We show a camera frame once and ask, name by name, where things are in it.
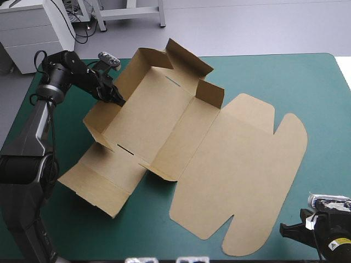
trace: brown cardboard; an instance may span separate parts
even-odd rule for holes
[[[224,251],[257,250],[307,135],[292,114],[273,134],[272,105],[246,94],[221,110],[224,89],[204,80],[212,70],[171,39],[164,52],[138,49],[115,82],[127,102],[91,109],[84,123],[97,143],[60,181],[114,217],[148,169],[179,180],[173,220],[206,239],[234,214]]]
[[[273,124],[274,108],[246,94],[223,108],[178,181],[171,218],[208,239],[234,215],[224,252],[243,256],[259,249],[307,146],[295,115],[287,114],[275,134]]]

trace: green table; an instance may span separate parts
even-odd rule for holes
[[[334,57],[303,54],[203,59],[215,68],[207,80],[225,88],[224,104],[240,93],[250,94],[275,106],[275,128],[284,114],[293,112],[305,124],[309,136],[307,152],[268,241],[256,253],[240,259],[317,258],[314,249],[283,239],[279,223],[299,222],[299,209],[307,206],[309,192],[351,196],[351,93]],[[28,98],[39,78],[37,74],[7,142],[18,134],[29,115],[32,106]],[[93,143],[82,119],[94,104],[90,95],[73,87],[55,112],[61,173]],[[42,215],[59,254],[72,260],[129,256],[175,259],[182,255],[236,259],[226,256],[220,247],[229,222],[202,241],[169,219],[175,186],[146,174],[117,218],[111,219],[58,183]],[[3,221],[0,258],[21,258]]]

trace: white object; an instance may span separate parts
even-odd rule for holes
[[[90,21],[91,13],[88,12],[87,7],[86,7],[86,3],[88,3],[89,5],[92,5],[91,0],[78,0],[78,4],[79,4],[81,11],[82,11],[82,15],[78,16],[79,19],[81,20],[81,22],[89,22]]]
[[[158,263],[157,258],[127,258],[124,263]]]
[[[351,56],[336,56],[336,62],[351,89]]]
[[[318,216],[313,214],[310,217],[306,218],[306,228],[308,230],[314,230],[314,226],[317,223]]]
[[[195,262],[203,262],[203,263],[210,263],[210,258],[207,256],[182,256],[177,258],[175,263],[195,263]]]
[[[75,36],[62,0],[53,1]],[[12,2],[0,6],[0,42],[21,73],[36,71],[33,58],[38,50],[48,55],[74,50],[75,40],[51,0],[25,0],[9,8]]]
[[[104,21],[118,19],[142,18],[150,14],[159,14],[160,26],[165,27],[165,11],[163,0],[158,0],[156,7],[137,7],[137,0],[127,0],[127,6],[123,9],[102,10],[100,0],[92,0],[96,19],[101,31],[106,31]]]

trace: box side wall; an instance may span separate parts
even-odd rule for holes
[[[151,163],[193,99],[187,91],[151,68],[104,135]]]
[[[167,175],[172,180],[178,180],[219,111],[218,108],[194,98],[149,169],[160,177]]]

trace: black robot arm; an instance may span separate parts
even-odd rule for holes
[[[100,53],[99,61],[89,68],[75,52],[43,53],[39,71],[43,76],[34,94],[34,109],[20,135],[3,147],[0,156],[1,214],[30,263],[65,261],[58,257],[40,217],[40,208],[51,196],[59,174],[55,144],[48,141],[50,126],[54,131],[54,109],[72,85],[98,100],[120,106],[125,103],[108,74],[120,66],[115,57]]]

